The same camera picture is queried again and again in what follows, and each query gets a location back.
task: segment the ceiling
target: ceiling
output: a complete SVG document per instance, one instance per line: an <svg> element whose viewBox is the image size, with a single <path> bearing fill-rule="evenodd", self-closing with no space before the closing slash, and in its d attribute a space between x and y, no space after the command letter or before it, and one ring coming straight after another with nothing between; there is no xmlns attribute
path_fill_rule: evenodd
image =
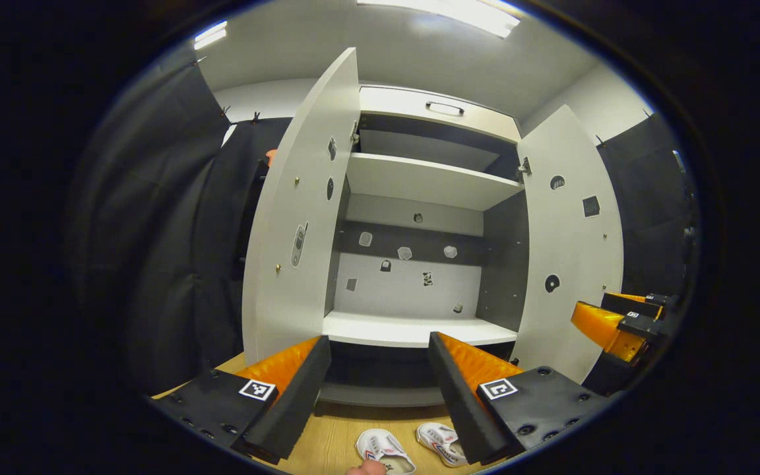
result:
<svg viewBox="0 0 760 475"><path fill-rule="evenodd" d="M506 39L452 19L356 0L274 0L229 18L227 37L198 51L213 91L317 78L356 47L360 81L471 100L525 120L598 60L524 16Z"/></svg>

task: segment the wooden floor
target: wooden floor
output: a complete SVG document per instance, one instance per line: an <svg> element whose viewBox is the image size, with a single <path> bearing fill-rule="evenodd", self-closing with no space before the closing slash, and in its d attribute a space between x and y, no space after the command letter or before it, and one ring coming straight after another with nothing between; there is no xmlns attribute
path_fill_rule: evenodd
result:
<svg viewBox="0 0 760 475"><path fill-rule="evenodd" d="M235 373L245 367L245 355L240 354L217 367ZM154 396L160 398L173 390ZM354 448L356 438L368 429L385 429L398 438L404 450L416 464L416 473L453 473L464 475L479 472L487 466L468 465L451 468L441 463L438 454L429 451L416 440L416 429L426 422L437 422L453 427L445 406L431 408L358 408L340 404L319 403L320 416L310 416L304 433L292 450L288 460L277 467L287 473L304 475L325 473L342 475L351 466L359 466L362 459Z"/></svg>

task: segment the white sneaker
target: white sneaker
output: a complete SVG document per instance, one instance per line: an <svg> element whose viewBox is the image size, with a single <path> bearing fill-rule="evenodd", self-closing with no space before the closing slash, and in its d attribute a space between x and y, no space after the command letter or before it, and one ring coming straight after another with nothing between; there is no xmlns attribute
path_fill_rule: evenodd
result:
<svg viewBox="0 0 760 475"><path fill-rule="evenodd" d="M369 429L361 433L356 439L356 451L365 460L383 463L386 475L409 475L416 471L416 464L388 430Z"/></svg>
<svg viewBox="0 0 760 475"><path fill-rule="evenodd" d="M450 427L438 423L422 424L416 430L416 438L420 444L435 451L445 465L468 465L468 460L462 452L462 445L459 445L459 436Z"/></svg>

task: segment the cabinet drawer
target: cabinet drawer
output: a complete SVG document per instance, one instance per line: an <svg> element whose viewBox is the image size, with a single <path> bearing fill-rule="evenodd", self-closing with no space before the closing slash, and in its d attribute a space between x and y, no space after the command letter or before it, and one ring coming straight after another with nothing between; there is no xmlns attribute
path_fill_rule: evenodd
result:
<svg viewBox="0 0 760 475"><path fill-rule="evenodd" d="M512 116L464 100L417 90L363 86L360 89L360 108L372 114L445 123L512 143L518 143L521 139Z"/></svg>

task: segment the black curtain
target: black curtain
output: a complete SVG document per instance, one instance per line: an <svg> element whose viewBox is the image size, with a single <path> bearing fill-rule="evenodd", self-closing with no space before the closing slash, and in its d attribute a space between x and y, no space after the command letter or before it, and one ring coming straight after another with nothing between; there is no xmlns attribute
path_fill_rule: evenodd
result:
<svg viewBox="0 0 760 475"><path fill-rule="evenodd" d="M126 358L108 364L147 394L242 351L232 263L244 255L238 235L243 214L250 227L259 160L288 124L240 123L221 147L229 121L187 46L136 78L85 148L67 203L66 261L96 339L125 335L111 343ZM270 133L251 133L260 130Z"/></svg>
<svg viewBox="0 0 760 475"><path fill-rule="evenodd" d="M621 214L624 294L676 295L682 289L694 201L673 150L685 160L658 114L597 146Z"/></svg>

